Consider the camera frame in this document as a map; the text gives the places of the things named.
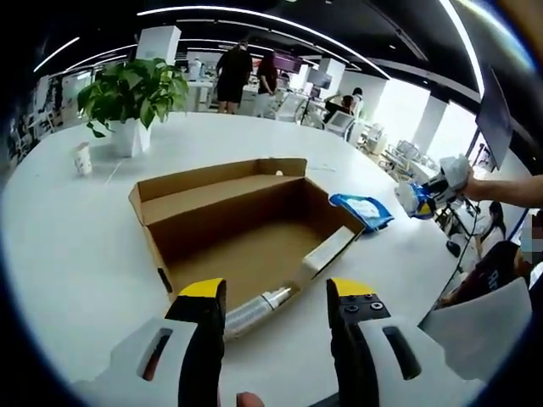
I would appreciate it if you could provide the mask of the person's right hand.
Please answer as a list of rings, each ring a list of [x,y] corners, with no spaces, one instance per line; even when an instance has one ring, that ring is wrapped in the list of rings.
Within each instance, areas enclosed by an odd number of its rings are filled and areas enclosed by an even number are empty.
[[[475,202],[486,199],[484,183],[481,183],[480,180],[476,179],[471,170],[467,173],[467,180],[465,185],[459,190],[459,194]]]

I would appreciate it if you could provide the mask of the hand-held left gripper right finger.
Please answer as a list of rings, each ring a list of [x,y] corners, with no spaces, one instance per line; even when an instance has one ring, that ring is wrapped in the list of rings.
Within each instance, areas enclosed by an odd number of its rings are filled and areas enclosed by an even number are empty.
[[[365,284],[328,279],[327,315],[337,406],[465,406],[483,386],[457,375],[438,343]]]

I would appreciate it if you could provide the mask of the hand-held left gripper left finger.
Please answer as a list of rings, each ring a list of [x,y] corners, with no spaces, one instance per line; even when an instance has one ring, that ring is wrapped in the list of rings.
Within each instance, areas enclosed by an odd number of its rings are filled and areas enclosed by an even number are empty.
[[[217,406],[224,356],[227,283],[183,288],[162,318],[121,340],[109,365],[74,384],[85,406]]]

